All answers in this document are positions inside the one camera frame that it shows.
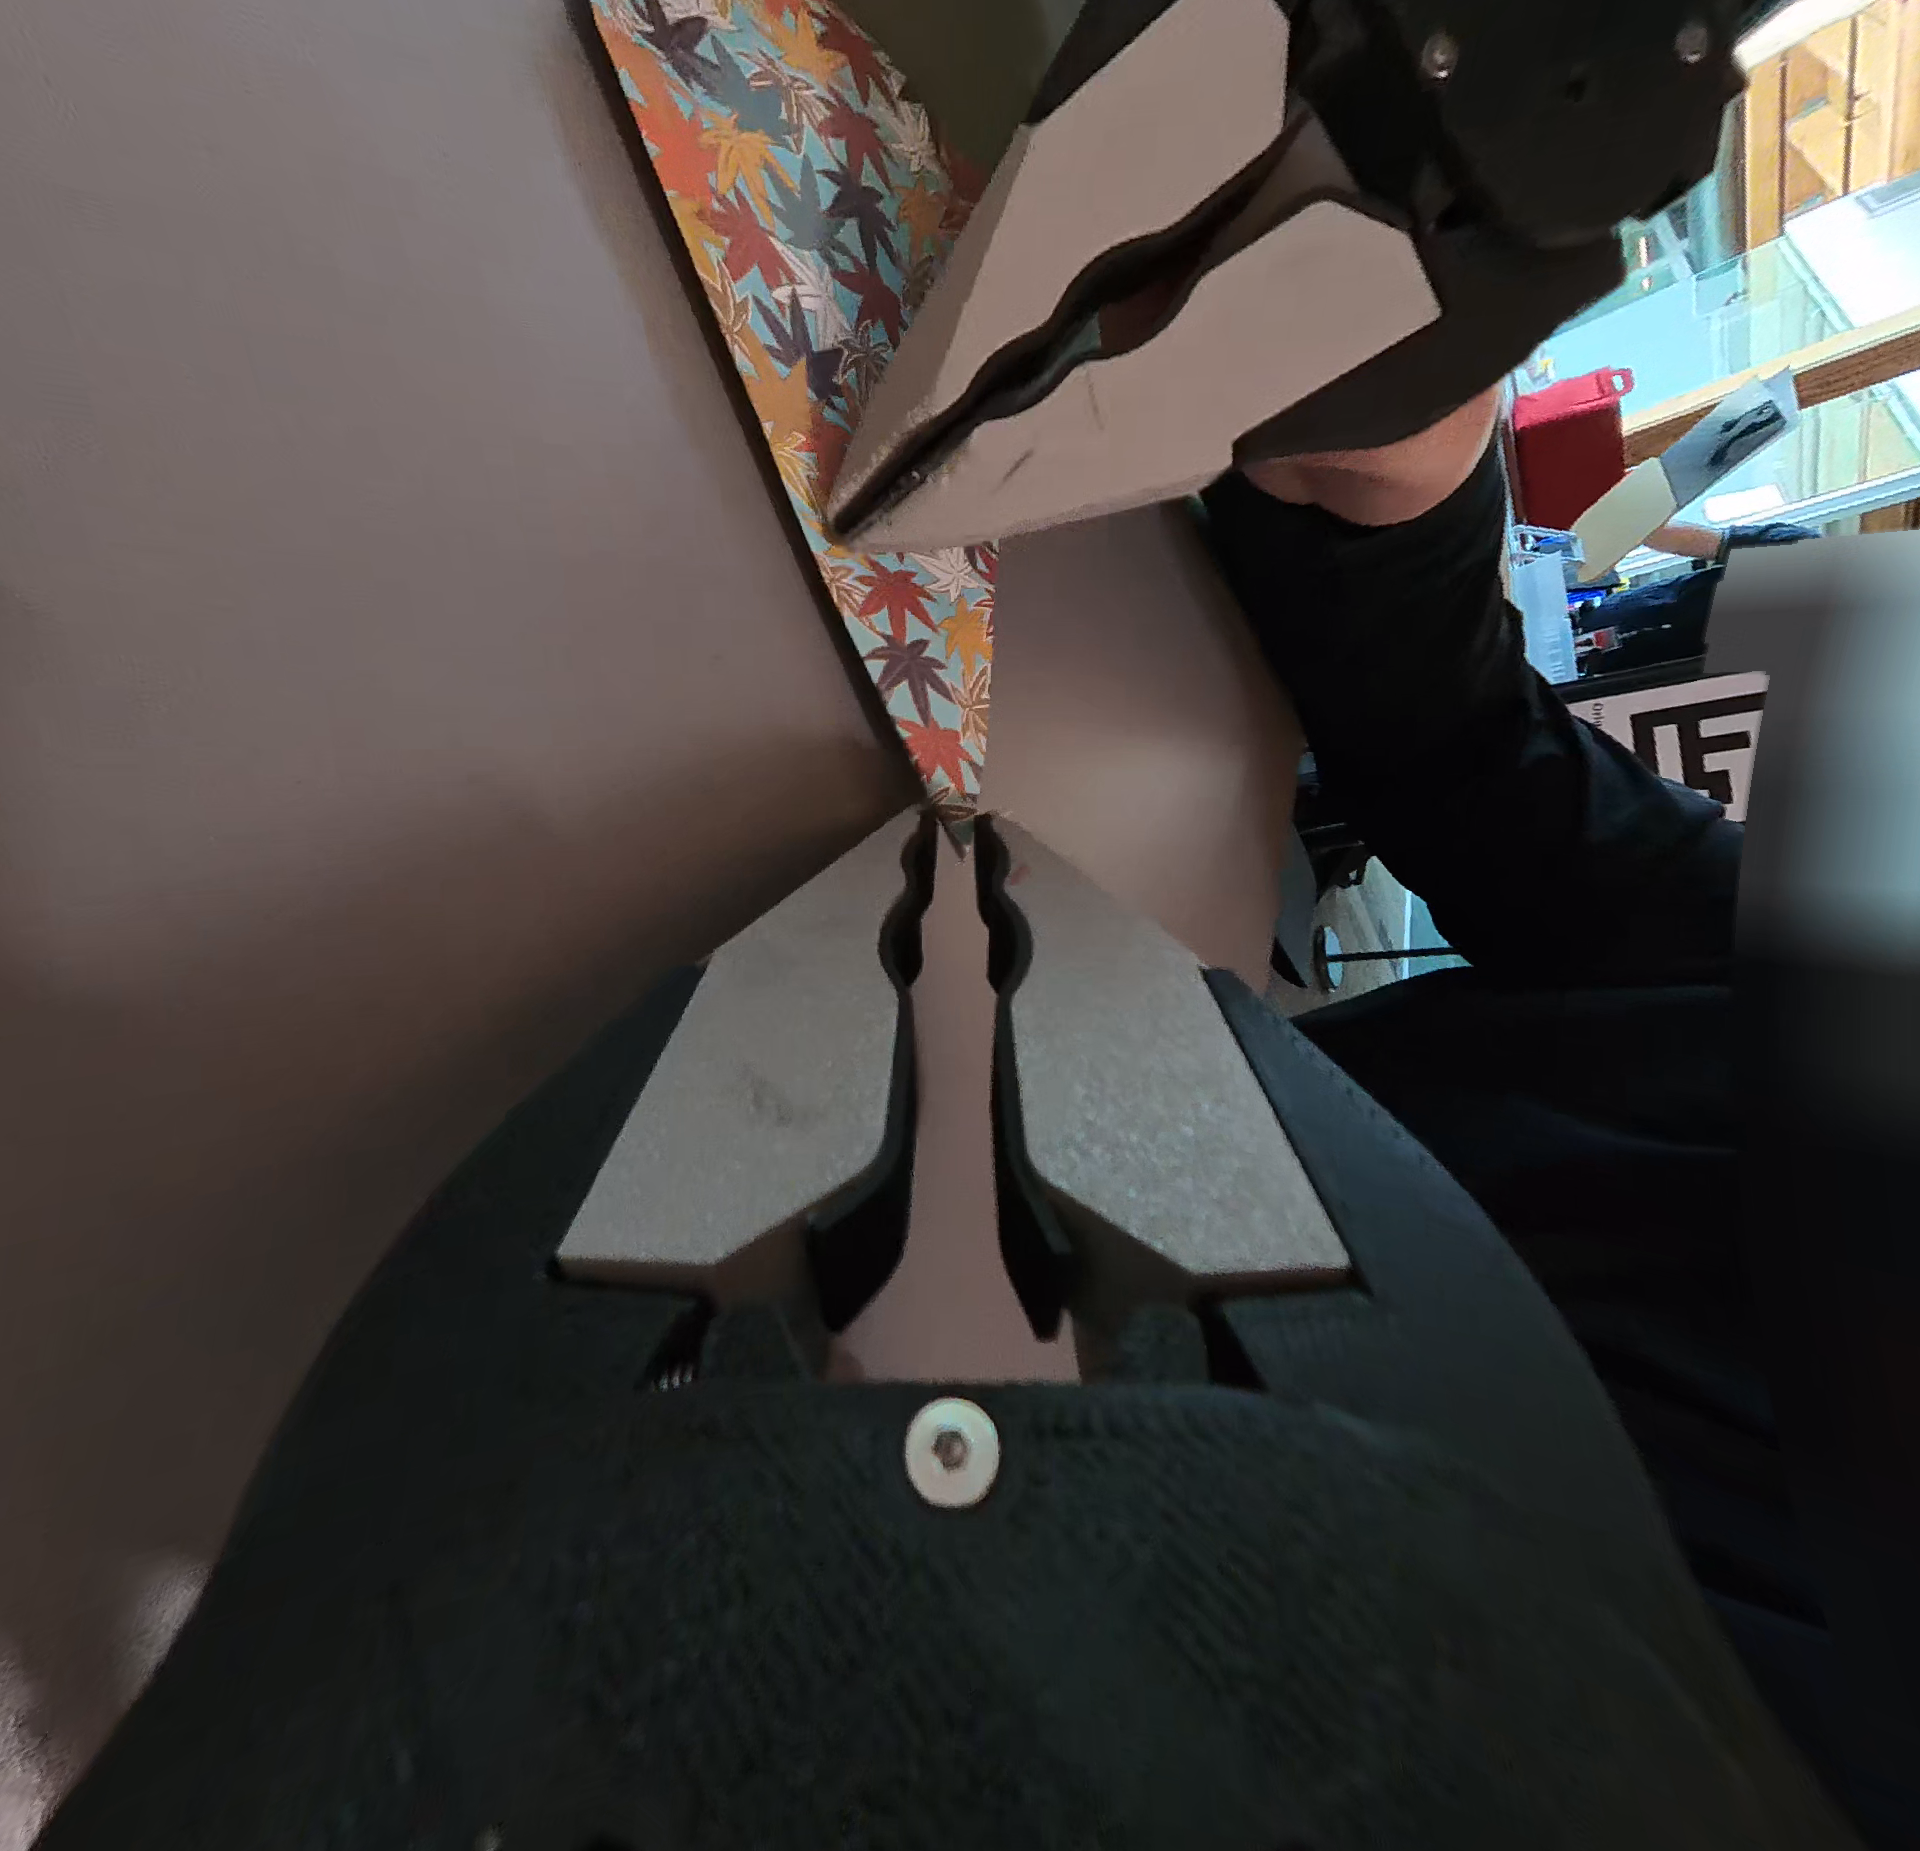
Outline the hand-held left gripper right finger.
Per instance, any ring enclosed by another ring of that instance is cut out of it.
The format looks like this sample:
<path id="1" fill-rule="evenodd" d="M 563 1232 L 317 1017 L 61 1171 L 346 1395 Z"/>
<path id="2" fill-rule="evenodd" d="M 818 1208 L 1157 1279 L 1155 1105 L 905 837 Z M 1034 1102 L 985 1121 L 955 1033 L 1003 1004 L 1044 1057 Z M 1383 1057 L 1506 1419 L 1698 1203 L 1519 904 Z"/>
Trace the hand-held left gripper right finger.
<path id="1" fill-rule="evenodd" d="M 1019 821 L 973 843 L 991 938 L 999 1244 L 1020 1314 L 1088 1382 L 1131 1336 L 1197 1344 L 1241 1298 L 1354 1264 L 1207 965 Z"/>

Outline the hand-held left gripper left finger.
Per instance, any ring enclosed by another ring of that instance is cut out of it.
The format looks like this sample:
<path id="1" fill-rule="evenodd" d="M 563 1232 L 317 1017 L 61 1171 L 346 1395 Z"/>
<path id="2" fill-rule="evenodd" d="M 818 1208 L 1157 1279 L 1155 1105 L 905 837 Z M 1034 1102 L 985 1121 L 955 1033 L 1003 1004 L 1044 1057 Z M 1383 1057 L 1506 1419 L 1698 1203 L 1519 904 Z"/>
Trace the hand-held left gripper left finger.
<path id="1" fill-rule="evenodd" d="M 678 1294 L 829 1369 L 906 1242 L 940 856 L 937 815 L 905 810 L 707 957 L 561 1241 L 565 1281 Z"/>

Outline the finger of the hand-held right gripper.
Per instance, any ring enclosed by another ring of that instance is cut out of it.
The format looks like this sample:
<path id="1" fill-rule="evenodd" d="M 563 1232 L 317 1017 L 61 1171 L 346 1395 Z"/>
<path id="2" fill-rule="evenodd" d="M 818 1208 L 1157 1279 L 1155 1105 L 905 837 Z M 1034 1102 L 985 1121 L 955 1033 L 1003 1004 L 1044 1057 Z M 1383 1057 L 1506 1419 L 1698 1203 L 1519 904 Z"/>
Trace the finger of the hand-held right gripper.
<path id="1" fill-rule="evenodd" d="M 1414 239 L 1316 199 L 1197 278 L 1171 320 L 1079 362 L 1029 408 L 985 416 L 831 529 L 862 550 L 940 550 L 1193 493 L 1234 447 L 1316 391 L 1434 323 Z"/>
<path id="2" fill-rule="evenodd" d="M 831 532 L 1033 532 L 1125 491 L 1121 322 L 1191 268 L 1284 142 L 1278 0 L 1088 0 L 842 456 Z"/>

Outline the maple leaf patterned origami paper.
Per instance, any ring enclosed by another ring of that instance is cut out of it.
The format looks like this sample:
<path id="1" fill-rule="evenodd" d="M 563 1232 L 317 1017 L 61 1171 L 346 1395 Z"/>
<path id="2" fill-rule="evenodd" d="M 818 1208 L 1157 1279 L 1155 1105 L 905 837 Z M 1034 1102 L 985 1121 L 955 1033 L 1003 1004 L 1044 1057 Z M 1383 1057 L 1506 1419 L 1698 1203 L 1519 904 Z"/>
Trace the maple leaf patterned origami paper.
<path id="1" fill-rule="evenodd" d="M 826 493 L 984 176 L 834 0 L 589 0 L 855 664 L 923 795 L 974 817 L 997 550 L 859 548 Z"/>

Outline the person's right forearm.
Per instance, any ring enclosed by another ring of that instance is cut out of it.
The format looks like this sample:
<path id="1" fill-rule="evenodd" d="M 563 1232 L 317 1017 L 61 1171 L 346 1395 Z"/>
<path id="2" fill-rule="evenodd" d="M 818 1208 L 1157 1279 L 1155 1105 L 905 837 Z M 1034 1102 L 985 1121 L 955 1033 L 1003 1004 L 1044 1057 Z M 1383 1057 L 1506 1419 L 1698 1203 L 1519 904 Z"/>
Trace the person's right forearm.
<path id="1" fill-rule="evenodd" d="M 1239 472 L 1209 536 L 1337 809 L 1443 937 L 1509 983 L 1682 984 L 1735 957 L 1745 831 L 1571 717 L 1526 662 L 1487 443 L 1370 527 Z"/>

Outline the person's right hand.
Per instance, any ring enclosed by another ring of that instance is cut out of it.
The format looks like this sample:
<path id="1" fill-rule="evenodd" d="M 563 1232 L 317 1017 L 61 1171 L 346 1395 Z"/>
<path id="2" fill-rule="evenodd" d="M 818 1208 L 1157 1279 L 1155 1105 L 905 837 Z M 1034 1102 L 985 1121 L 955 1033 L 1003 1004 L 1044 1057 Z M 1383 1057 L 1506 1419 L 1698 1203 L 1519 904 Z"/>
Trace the person's right hand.
<path id="1" fill-rule="evenodd" d="M 1368 529 L 1403 525 L 1435 510 L 1478 469 L 1500 425 L 1506 386 L 1397 443 L 1294 453 L 1241 464 L 1249 482 L 1288 505 L 1312 507 Z"/>

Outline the red plastic case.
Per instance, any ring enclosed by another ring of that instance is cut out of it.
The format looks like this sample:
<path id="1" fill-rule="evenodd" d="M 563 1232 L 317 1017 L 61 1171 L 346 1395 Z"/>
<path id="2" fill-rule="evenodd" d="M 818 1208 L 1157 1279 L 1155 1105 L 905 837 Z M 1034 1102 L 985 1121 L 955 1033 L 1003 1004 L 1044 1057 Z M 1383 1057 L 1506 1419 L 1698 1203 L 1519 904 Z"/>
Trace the red plastic case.
<path id="1" fill-rule="evenodd" d="M 1622 400 L 1632 369 L 1522 393 L 1511 408 L 1511 493 L 1522 525 L 1571 532 L 1628 472 Z"/>

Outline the clear plastic bin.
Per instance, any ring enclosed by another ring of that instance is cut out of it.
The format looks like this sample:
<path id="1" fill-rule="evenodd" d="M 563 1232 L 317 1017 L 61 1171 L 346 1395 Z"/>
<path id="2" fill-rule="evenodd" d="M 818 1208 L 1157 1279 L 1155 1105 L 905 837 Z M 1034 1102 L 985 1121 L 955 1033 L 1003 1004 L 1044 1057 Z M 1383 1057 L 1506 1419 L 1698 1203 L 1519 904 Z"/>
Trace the clear plastic bin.
<path id="1" fill-rule="evenodd" d="M 1586 550 L 1577 534 L 1526 525 L 1509 529 L 1506 588 L 1522 618 L 1524 656 L 1548 683 L 1579 678 L 1569 591 Z"/>

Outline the person's dark clothed body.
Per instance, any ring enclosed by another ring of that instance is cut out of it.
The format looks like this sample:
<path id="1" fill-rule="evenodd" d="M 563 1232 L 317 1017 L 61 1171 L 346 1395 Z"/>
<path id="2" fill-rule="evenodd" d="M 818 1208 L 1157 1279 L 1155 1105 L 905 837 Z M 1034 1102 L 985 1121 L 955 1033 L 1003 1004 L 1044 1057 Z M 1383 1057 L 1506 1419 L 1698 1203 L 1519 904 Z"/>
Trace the person's dark clothed body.
<path id="1" fill-rule="evenodd" d="M 1607 1385 L 1699 1583 L 1812 1607 L 1742 1259 L 1725 973 L 1449 970 L 1304 1033 L 1492 1218 Z"/>

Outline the black equipment box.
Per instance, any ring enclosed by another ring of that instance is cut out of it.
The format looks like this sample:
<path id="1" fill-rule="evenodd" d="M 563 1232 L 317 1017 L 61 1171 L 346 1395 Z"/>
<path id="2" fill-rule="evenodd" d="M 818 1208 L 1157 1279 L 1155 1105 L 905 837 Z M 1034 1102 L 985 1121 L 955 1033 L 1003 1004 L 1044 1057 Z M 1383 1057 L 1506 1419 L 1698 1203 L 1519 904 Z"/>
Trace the black equipment box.
<path id="1" fill-rule="evenodd" d="M 1698 562 L 1685 572 L 1580 599 L 1571 608 L 1579 678 L 1704 658 L 1722 577 L 1722 564 Z"/>

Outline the white printed tag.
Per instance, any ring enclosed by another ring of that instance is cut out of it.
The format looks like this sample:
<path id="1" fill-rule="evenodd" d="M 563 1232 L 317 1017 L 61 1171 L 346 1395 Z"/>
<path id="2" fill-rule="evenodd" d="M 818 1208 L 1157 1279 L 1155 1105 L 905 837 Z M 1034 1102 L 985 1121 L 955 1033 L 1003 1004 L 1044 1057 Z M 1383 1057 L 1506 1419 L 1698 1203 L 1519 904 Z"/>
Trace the white printed tag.
<path id="1" fill-rule="evenodd" d="M 1569 711 L 1742 824 L 1765 691 L 1763 673 L 1742 673 L 1569 698 Z"/>

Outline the wooden rail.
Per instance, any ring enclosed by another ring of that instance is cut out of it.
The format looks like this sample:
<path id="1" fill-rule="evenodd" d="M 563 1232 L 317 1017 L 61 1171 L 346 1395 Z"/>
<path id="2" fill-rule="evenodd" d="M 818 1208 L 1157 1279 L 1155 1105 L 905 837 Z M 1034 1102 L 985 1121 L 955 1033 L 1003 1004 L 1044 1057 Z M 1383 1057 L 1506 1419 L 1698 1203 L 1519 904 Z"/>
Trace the wooden rail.
<path id="1" fill-rule="evenodd" d="M 1908 376 L 1919 371 L 1919 320 L 1919 307 L 1910 307 L 1632 411 L 1622 418 L 1624 462 L 1635 467 L 1666 451 L 1722 398 L 1757 380 L 1791 375 L 1800 406 L 1811 409 Z"/>

